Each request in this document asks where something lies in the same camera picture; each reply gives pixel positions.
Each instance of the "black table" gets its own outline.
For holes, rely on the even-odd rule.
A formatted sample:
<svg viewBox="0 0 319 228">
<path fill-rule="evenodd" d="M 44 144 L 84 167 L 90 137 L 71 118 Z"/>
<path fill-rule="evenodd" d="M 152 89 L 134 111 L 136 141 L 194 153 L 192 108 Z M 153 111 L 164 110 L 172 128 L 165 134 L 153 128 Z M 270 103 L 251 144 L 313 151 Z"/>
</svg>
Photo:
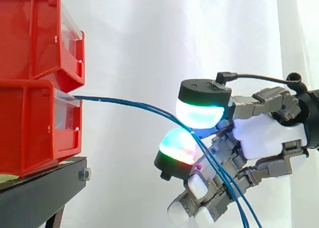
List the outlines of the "black table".
<svg viewBox="0 0 319 228">
<path fill-rule="evenodd" d="M 86 157 L 72 157 L 51 170 L 0 184 L 0 227 L 60 227 L 64 205 L 89 177 Z"/>
</svg>

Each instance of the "white backdrop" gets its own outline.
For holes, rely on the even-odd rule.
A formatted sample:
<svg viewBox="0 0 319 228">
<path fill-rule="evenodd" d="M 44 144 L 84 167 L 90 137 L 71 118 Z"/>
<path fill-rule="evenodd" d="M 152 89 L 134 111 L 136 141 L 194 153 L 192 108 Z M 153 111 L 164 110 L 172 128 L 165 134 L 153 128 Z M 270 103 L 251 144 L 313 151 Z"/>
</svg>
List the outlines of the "white backdrop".
<svg viewBox="0 0 319 228">
<path fill-rule="evenodd" d="M 305 1 L 298 3 L 305 8 Z M 280 29 L 289 28 L 288 24 L 296 23 L 296 19 L 299 21 L 296 0 L 281 2 L 282 10 L 280 5 L 277 7 L 277 0 L 63 0 L 63 3 L 86 33 L 86 85 L 74 93 L 77 95 L 141 101 L 173 112 L 182 80 L 214 78 L 218 71 L 280 78 L 297 70 L 306 79 L 311 78 L 307 82 L 315 86 L 309 64 L 301 66 L 307 55 L 300 49 L 302 43 L 285 44 L 296 35 L 303 40 L 301 27 L 290 37 L 280 37 Z M 287 16 L 287 21 L 282 17 L 280 27 L 278 9 L 282 12 L 287 6 L 295 11 Z M 283 61 L 281 43 L 292 54 L 289 57 L 288 52 L 283 53 Z M 298 58 L 298 64 L 287 65 L 289 58 Z M 231 84 L 234 94 L 241 95 L 250 95 L 266 86 L 273 84 L 253 80 Z M 173 228 L 166 209 L 183 191 L 182 181 L 160 179 L 153 161 L 159 143 L 174 125 L 144 111 L 110 104 L 85 102 L 83 113 L 81 155 L 88 156 L 92 179 L 67 204 L 62 227 Z M 289 178 L 269 179 L 247 192 L 265 228 L 292 227 L 291 203 L 295 204 L 294 224 L 315 212 L 316 203 L 304 202 L 315 199 L 299 182 L 303 178 L 303 182 L 309 183 L 307 172 L 317 168 L 315 160 L 309 164 L 308 170 L 292 178 L 295 187 L 292 200 Z M 240 226 L 237 208 L 231 204 L 215 227 Z M 193 220 L 183 226 L 196 227 Z"/>
</svg>

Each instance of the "led light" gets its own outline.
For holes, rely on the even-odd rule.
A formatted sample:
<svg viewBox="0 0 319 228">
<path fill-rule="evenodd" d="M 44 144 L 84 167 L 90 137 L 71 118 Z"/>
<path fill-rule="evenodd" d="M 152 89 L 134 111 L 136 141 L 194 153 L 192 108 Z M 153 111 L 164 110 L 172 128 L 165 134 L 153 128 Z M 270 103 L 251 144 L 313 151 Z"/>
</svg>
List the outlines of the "led light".
<svg viewBox="0 0 319 228">
<path fill-rule="evenodd" d="M 177 100 L 176 116 L 186 126 L 195 129 L 215 127 L 225 109 L 217 106 L 194 106 Z"/>
<path fill-rule="evenodd" d="M 175 128 L 168 132 L 159 150 L 180 162 L 192 165 L 198 152 L 198 145 L 189 132 Z"/>
</svg>

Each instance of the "red storage drawer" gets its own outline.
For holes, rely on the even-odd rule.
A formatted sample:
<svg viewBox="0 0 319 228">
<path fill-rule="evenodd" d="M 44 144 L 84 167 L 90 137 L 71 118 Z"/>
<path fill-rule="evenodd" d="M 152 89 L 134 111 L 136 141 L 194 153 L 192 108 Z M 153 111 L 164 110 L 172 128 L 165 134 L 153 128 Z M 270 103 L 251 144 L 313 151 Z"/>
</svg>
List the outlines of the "red storage drawer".
<svg viewBox="0 0 319 228">
<path fill-rule="evenodd" d="M 60 0 L 0 0 L 0 79 L 84 85 L 84 33 Z"/>
<path fill-rule="evenodd" d="M 82 103 L 46 80 L 0 80 L 0 174 L 23 177 L 81 152 Z"/>
</svg>

